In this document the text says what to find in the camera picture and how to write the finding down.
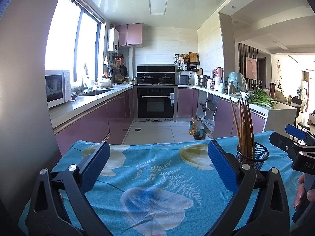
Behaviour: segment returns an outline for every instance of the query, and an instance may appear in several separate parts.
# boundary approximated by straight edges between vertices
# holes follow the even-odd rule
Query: oven handle
[[[171,96],[141,96],[143,98],[171,98]]]

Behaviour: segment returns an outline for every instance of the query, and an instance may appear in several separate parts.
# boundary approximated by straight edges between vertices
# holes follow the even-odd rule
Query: window frame
[[[95,53],[94,53],[94,82],[97,82],[98,81],[98,56],[99,56],[101,22],[97,20],[88,10],[86,10],[83,6],[81,6],[76,0],[70,0],[70,1],[81,8],[80,16],[78,20],[78,26],[77,26],[76,39],[75,39],[75,44],[74,44],[73,81],[74,82],[78,81],[78,75],[77,75],[78,40],[79,40],[82,16],[83,16],[83,13],[86,13],[86,15],[90,16],[97,23],[96,38],[95,38]]]

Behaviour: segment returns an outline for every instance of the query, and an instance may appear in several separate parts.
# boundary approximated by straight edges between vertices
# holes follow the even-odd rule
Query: microwave
[[[45,70],[48,108],[71,100],[69,70]]]

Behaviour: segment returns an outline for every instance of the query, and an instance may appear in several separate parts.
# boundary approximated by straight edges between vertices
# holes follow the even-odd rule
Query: recessed light
[[[167,0],[149,0],[150,14],[165,14]]]

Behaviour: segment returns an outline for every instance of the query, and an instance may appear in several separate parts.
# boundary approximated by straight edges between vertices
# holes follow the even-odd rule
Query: cutting board
[[[189,61],[193,63],[198,63],[198,54],[196,52],[189,53]]]

